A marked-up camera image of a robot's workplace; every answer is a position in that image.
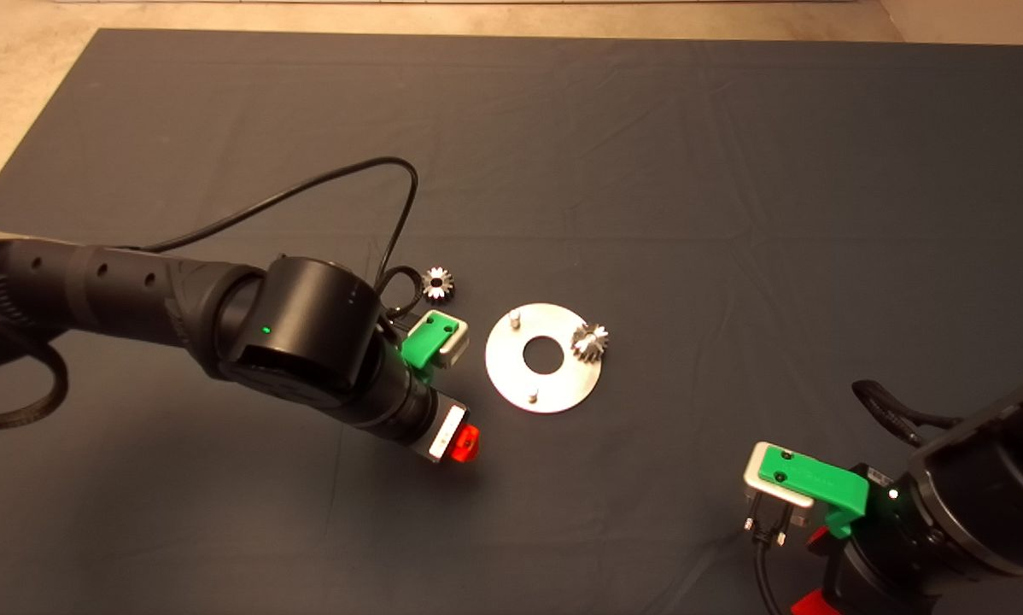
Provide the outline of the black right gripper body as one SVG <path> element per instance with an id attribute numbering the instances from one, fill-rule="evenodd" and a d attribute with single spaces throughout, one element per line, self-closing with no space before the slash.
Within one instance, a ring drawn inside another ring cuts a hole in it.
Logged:
<path id="1" fill-rule="evenodd" d="M 825 600 L 839 614 L 932 614 L 936 600 L 921 590 L 929 524 L 910 485 L 871 465 L 851 471 L 866 479 L 866 512 L 827 558 Z"/>

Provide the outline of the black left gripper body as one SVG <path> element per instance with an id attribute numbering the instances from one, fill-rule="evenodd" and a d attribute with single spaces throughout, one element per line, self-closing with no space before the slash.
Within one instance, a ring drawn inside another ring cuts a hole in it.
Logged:
<path id="1" fill-rule="evenodd" d="M 372 355 L 353 397 L 353 427 L 441 464 L 453 457 L 470 425 L 464 402 L 422 381 L 397 354 Z"/>

